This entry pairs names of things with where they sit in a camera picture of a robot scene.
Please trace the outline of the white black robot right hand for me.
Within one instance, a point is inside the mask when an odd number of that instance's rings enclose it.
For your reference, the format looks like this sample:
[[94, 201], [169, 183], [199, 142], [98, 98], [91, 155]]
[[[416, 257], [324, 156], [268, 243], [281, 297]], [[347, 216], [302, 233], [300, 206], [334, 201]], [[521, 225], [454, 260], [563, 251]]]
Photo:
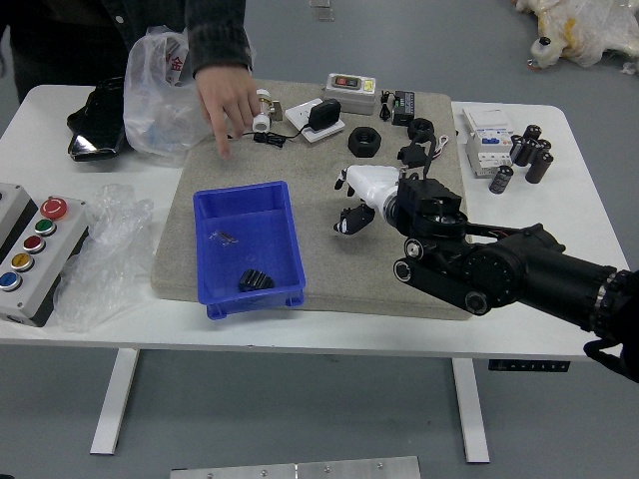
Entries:
[[344, 209], [333, 229], [342, 235], [354, 235], [369, 225], [376, 213], [395, 227], [398, 179], [399, 169], [389, 166], [352, 165], [341, 170], [334, 189], [340, 190], [347, 184], [347, 195], [357, 196], [360, 204], [354, 209]]

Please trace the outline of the person's left hand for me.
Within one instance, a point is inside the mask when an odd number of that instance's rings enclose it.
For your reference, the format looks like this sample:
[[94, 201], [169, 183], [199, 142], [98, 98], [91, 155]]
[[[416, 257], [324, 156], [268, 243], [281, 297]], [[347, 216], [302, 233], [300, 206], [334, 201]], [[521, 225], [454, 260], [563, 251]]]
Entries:
[[231, 156], [229, 138], [242, 136], [259, 113], [256, 84], [244, 65], [211, 65], [195, 74], [203, 116], [220, 156]]

